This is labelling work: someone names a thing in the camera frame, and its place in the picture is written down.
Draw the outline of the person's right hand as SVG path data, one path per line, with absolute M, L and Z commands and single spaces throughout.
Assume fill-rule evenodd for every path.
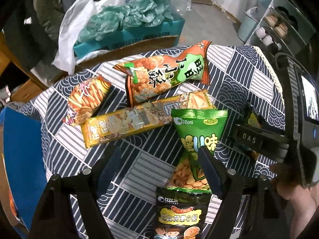
M 289 167 L 276 163 L 269 167 L 276 174 L 272 184 L 293 207 L 290 238 L 318 238 L 318 185 L 303 188 L 289 179 Z

